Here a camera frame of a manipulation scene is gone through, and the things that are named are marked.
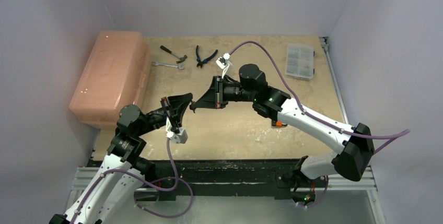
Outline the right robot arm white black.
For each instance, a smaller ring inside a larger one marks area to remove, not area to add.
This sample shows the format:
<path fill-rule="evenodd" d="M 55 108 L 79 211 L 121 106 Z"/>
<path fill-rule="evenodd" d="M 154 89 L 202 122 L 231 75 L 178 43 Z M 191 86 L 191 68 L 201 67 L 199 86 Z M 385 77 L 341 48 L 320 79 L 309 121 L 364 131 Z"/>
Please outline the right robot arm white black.
<path fill-rule="evenodd" d="M 320 140 L 332 149 L 321 156 L 302 158 L 293 172 L 301 186 L 323 175 L 339 174 L 358 182 L 375 153 L 370 128 L 337 122 L 303 105 L 289 94 L 271 87 L 265 73 L 255 64 L 239 69 L 239 81 L 229 77 L 213 77 L 210 88 L 190 105 L 197 108 L 223 109 L 228 102 L 251 102 L 258 115 L 293 126 Z"/>

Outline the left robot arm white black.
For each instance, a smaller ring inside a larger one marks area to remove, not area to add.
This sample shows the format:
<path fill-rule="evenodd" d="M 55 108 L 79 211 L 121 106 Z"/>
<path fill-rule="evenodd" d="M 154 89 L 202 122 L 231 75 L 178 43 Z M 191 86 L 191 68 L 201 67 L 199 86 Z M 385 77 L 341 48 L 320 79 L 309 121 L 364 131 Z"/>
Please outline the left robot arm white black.
<path fill-rule="evenodd" d="M 174 184 L 164 188 L 156 177 L 155 164 L 140 156 L 146 145 L 141 136 L 164 126 L 167 144 L 184 144 L 188 136 L 182 119 L 192 99 L 191 93 L 163 97 L 161 107 L 148 113 L 134 104 L 124 106 L 98 172 L 75 203 L 65 213 L 55 214 L 50 223 L 105 223 L 142 186 L 174 191 L 183 181 L 174 160 L 170 160 Z"/>

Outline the black-head key pair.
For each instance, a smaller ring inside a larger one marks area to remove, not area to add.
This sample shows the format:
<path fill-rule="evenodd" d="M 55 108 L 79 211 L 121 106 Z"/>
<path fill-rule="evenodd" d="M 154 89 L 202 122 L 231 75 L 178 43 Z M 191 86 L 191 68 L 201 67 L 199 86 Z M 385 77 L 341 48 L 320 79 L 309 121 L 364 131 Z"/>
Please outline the black-head key pair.
<path fill-rule="evenodd" d="M 191 104 L 189 105 L 189 108 L 190 108 L 190 110 L 191 110 L 193 113 L 195 113 L 196 105 L 195 105 L 195 102 L 194 102 L 194 101 L 191 102 Z"/>

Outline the orange black Opel padlock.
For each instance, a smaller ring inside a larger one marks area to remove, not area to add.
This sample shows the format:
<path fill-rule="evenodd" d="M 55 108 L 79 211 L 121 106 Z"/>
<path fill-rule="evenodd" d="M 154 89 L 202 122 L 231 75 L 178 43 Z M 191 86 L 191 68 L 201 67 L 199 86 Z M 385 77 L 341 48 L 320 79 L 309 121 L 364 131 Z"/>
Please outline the orange black Opel padlock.
<path fill-rule="evenodd" d="M 271 126 L 272 126 L 272 127 L 286 127 L 287 124 L 282 123 L 281 121 L 275 121 L 275 120 L 272 120 L 272 121 L 271 121 Z"/>

